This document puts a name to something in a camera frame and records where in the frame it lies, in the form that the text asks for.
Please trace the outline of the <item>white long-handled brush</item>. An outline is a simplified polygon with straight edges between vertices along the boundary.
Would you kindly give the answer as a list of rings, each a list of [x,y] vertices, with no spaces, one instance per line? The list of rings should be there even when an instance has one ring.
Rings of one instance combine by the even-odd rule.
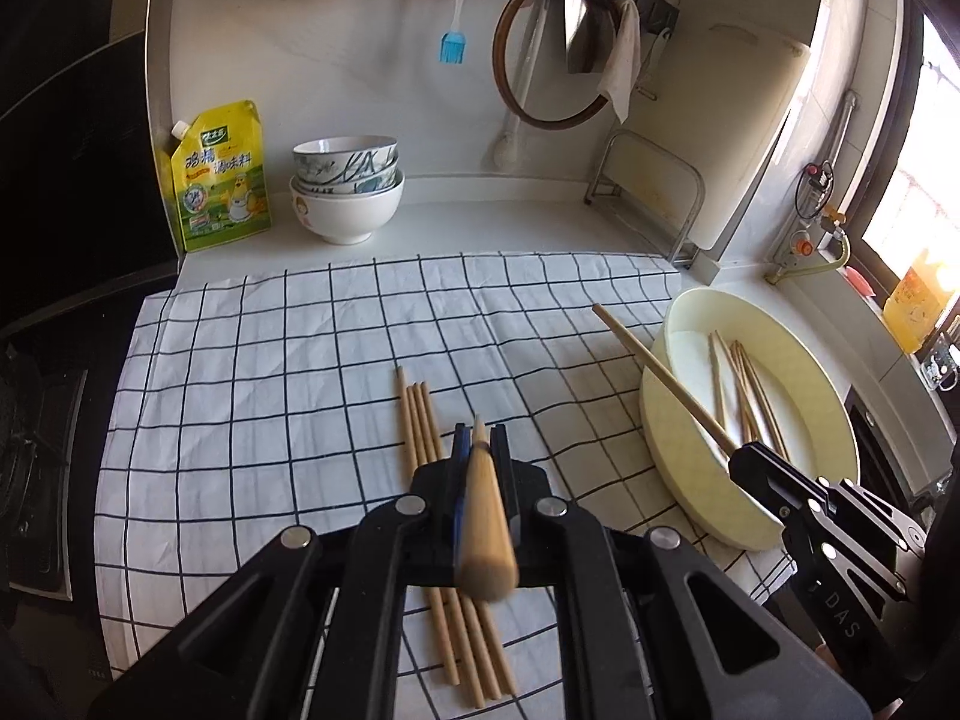
[[[516,85],[512,87],[517,102],[523,106],[527,103],[532,78],[534,78],[535,64],[539,59],[540,46],[544,39],[545,25],[548,18],[550,0],[535,0],[530,9],[530,18],[527,23],[527,32],[521,46],[521,57],[517,60]],[[516,114],[508,112],[501,135],[493,147],[493,164],[498,171],[512,171],[519,163],[521,153],[521,125],[523,121]]]

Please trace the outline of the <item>chopstick in basin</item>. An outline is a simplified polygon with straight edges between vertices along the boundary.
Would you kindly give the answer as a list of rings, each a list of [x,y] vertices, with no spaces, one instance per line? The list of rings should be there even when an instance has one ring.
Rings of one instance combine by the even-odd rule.
[[[768,426],[768,431],[770,431],[771,439],[773,439],[775,443],[775,450],[784,460],[789,460],[788,445],[786,445],[786,440],[784,440],[784,436],[782,435],[781,427],[779,427],[779,422],[776,419],[775,410],[773,410],[773,405],[771,405],[771,401],[768,395],[766,395],[765,387],[763,387],[763,382],[761,382],[757,369],[755,369],[754,361],[750,358],[745,346],[743,346],[740,341],[737,341],[737,344],[739,345],[740,359],[742,359],[745,375],[747,379],[750,380],[750,387],[754,389],[755,397],[757,397],[758,405],[760,405],[761,412],[765,418],[766,426]]]
[[[760,431],[758,430],[757,418],[755,418],[754,408],[752,408],[752,403],[750,403],[750,398],[747,394],[747,382],[745,382],[745,377],[743,377],[742,367],[737,362],[736,356],[732,353],[729,344],[726,343],[726,340],[721,337],[721,335],[716,335],[718,339],[719,348],[724,353],[727,364],[731,367],[732,376],[734,376],[734,387],[736,387],[737,392],[737,408],[739,408],[740,415],[740,429],[742,429],[743,442],[752,442],[752,440],[758,439],[760,437]]]
[[[745,356],[743,355],[743,346],[738,341],[734,341],[731,346],[732,361],[734,361],[734,371],[736,371],[737,382],[739,383],[739,410],[740,422],[742,422],[743,440],[758,440],[766,444],[768,442],[768,433],[766,432],[765,416],[760,408],[757,392],[752,385],[752,381],[747,374],[745,366]]]
[[[716,332],[708,335],[709,366],[711,366],[711,382],[713,382],[713,405],[715,418],[719,426],[726,429],[726,401],[724,401],[724,382],[722,382],[721,356],[718,351],[718,337]]]

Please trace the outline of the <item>yellow oil bottle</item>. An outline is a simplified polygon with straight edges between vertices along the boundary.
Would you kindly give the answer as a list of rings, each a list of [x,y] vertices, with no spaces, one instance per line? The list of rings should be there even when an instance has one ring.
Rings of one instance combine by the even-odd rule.
[[[958,291],[958,260],[924,249],[885,301],[882,316],[898,348],[914,355]]]

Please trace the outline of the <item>white checkered cloth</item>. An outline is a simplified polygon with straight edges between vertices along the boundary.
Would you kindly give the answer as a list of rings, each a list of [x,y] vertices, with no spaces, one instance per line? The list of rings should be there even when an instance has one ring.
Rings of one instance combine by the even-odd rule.
[[[290,525],[348,527],[409,484],[398,384],[441,436],[484,419],[605,525],[667,525],[755,600],[791,573],[695,525],[652,463],[640,369],[594,316],[651,340],[685,283],[658,257],[466,255],[329,265],[155,294],[107,429],[94,570],[123,673]]]

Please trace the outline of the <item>cream round basin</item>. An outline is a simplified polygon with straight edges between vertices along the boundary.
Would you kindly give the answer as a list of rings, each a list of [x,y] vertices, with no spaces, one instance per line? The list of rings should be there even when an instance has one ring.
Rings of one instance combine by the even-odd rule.
[[[669,305],[652,351],[704,408],[714,410],[711,332],[747,349],[775,410],[789,461],[814,479],[857,483],[859,454],[843,401],[811,351],[765,310],[719,289],[690,289]],[[726,429],[740,440],[736,387],[731,367],[721,351],[719,355]],[[768,551],[778,546],[779,520],[732,483],[726,455],[652,374],[643,377],[640,406],[652,458],[690,518],[734,548]]]

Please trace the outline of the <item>blue patterned bowl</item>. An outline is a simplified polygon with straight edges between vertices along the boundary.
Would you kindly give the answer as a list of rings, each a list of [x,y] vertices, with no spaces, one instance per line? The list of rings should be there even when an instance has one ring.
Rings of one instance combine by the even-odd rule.
[[[342,184],[316,184],[295,176],[291,179],[291,185],[313,195],[355,195],[355,193],[384,192],[397,185],[400,177],[402,177],[402,171],[397,166],[389,166],[372,176],[352,179]]]
[[[298,177],[317,185],[338,185],[374,176],[397,161],[398,143],[386,135],[317,138],[291,149]]]

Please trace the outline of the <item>blue patterned bowl lower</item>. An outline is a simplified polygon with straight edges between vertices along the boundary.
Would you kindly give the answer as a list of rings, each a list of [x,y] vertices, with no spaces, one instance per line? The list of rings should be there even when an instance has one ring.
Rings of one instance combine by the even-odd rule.
[[[355,195],[355,193],[384,192],[397,185],[400,177],[402,177],[402,171],[397,166],[389,166],[372,176],[352,179],[342,184],[316,184],[295,176],[291,179],[291,185],[313,195]]]

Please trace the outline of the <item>white ceramic bowl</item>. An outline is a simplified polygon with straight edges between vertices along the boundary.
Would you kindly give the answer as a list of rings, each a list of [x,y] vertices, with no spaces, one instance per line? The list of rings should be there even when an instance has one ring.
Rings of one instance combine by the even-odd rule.
[[[355,245],[367,241],[392,220],[404,195],[404,172],[376,192],[320,193],[296,177],[290,179],[291,205],[302,227],[325,242]]]

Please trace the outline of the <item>metal board rack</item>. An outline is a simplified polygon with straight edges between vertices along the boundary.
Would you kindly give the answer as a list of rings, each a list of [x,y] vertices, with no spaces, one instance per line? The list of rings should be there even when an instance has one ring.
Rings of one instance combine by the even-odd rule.
[[[608,135],[584,203],[618,227],[641,252],[690,266],[698,247],[692,227],[706,199],[700,171],[628,128]]]

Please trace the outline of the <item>blue silicone brush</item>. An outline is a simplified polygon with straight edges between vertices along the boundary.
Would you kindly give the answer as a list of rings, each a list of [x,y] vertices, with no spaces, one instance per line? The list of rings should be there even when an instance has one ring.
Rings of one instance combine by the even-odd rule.
[[[466,0],[454,0],[451,22],[439,41],[438,60],[441,64],[459,65],[464,62],[467,37],[460,29],[460,21],[465,4]]]

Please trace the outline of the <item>yellow detergent refill pouch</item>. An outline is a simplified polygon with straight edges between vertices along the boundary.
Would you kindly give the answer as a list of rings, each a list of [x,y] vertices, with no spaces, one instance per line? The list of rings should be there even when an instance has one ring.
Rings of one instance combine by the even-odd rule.
[[[184,254],[250,238],[272,226],[262,122],[251,99],[204,110],[171,127],[167,160],[172,227]]]

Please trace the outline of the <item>blue patterned bowl upper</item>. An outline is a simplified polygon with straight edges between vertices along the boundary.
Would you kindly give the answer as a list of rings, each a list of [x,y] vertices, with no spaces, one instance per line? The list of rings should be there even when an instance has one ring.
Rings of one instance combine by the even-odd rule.
[[[398,143],[386,135],[317,138],[291,149],[298,177],[317,185],[338,185],[374,176],[397,161]]]

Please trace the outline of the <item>black gas stove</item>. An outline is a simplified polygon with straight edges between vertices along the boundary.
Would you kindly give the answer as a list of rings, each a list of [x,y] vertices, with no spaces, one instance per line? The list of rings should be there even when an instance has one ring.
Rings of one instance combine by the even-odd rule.
[[[73,598],[68,489],[86,374],[2,353],[2,590]]]

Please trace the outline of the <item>white cutting board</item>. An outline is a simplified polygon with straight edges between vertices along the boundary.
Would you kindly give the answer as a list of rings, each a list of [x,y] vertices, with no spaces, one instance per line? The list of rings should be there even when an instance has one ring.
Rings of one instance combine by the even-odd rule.
[[[700,173],[703,206],[690,229],[698,249],[715,245],[754,180],[809,54],[805,44],[743,21],[675,29],[651,75],[658,97],[636,104],[628,126]]]

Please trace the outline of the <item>white hanging rag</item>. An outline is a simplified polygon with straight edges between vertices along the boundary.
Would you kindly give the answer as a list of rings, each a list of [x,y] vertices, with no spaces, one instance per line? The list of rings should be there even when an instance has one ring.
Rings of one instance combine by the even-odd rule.
[[[605,62],[597,91],[612,106],[613,114],[624,124],[630,115],[631,94],[643,66],[640,10],[635,0],[617,2],[620,26],[612,50]]]

